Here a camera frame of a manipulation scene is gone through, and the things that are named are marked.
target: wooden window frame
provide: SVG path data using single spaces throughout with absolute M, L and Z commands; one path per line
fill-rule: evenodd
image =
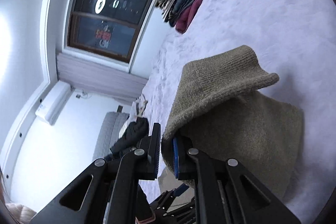
M 70 12 L 70 20 L 69 20 L 69 27 L 68 27 L 68 41 L 67 41 L 67 46 L 68 47 L 72 47 L 72 48 L 77 48 L 77 49 L 81 49 L 84 51 L 88 51 L 91 53 L 95 53 L 101 56 L 105 56 L 108 58 L 112 58 L 124 63 L 130 63 L 131 61 L 131 57 L 135 48 L 135 44 L 137 43 L 140 31 L 142 29 L 142 26 L 144 24 L 144 20 L 149 12 L 149 8 L 152 4 L 153 0 L 148 0 L 145 8 L 144 8 L 144 12 L 140 18 L 139 24 L 131 24 L 129 22 L 126 21 L 122 21 L 122 20 L 118 20 L 115 18 L 111 18 L 111 17 L 107 17 L 107 16 L 103 16 L 103 15 L 99 15 L 99 14 L 93 14 L 93 13 L 86 13 L 86 12 L 76 12 L 74 11 L 75 8 L 75 3 L 76 0 L 73 0 L 72 3 L 72 7 L 71 7 L 71 12 Z M 93 48 L 93 47 L 88 47 L 85 45 L 81 45 L 77 43 L 77 37 L 78 37 L 78 31 L 79 31 L 79 19 L 81 17 L 88 17 L 88 18 L 94 18 L 94 19 L 100 19 L 100 20 L 104 20 L 104 21 L 110 21 L 110 22 L 116 22 L 118 24 L 130 27 L 130 28 L 134 28 L 135 32 L 128 50 L 127 55 L 121 55 L 121 54 L 117 54 L 117 53 L 113 53 L 113 52 L 106 52 L 104 50 L 100 50 L 97 48 Z

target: white bedspread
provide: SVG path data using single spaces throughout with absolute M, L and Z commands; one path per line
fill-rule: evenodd
M 189 61 L 246 44 L 280 81 L 261 92 L 304 110 L 305 133 L 286 206 L 303 224 L 320 213 L 336 185 L 336 6 L 332 0 L 204 0 L 188 31 L 172 29 L 143 89 L 144 116 L 165 129 Z M 164 168 L 160 159 L 159 174 Z M 141 182 L 148 200 L 157 182 Z

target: window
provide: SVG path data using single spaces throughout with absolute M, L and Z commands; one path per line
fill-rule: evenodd
M 74 0 L 68 46 L 129 63 L 152 0 Z

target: silver screw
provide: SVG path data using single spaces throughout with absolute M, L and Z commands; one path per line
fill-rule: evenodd
M 94 164 L 95 164 L 97 167 L 102 167 L 102 166 L 104 166 L 104 164 L 105 164 L 105 160 L 103 160 L 102 158 L 99 158 L 99 159 L 97 159 L 97 160 L 94 162 Z
M 198 149 L 196 149 L 196 148 L 190 148 L 188 150 L 188 153 L 191 154 L 191 155 L 197 155 L 198 154 Z
M 234 159 L 234 158 L 231 158 L 231 159 L 229 159 L 227 161 L 227 164 L 230 165 L 230 166 L 232 166 L 232 167 L 235 167 L 235 166 L 238 165 L 238 161 L 236 159 Z
M 134 154 L 137 156 L 142 156 L 145 153 L 144 149 L 136 149 L 134 150 Z

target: brown knit hat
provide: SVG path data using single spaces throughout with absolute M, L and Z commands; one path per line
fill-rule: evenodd
M 162 156 L 173 171 L 172 139 L 179 130 L 211 157 L 236 158 L 282 197 L 302 133 L 302 112 L 256 90 L 275 84 L 254 51 L 241 46 L 187 63 L 162 138 Z

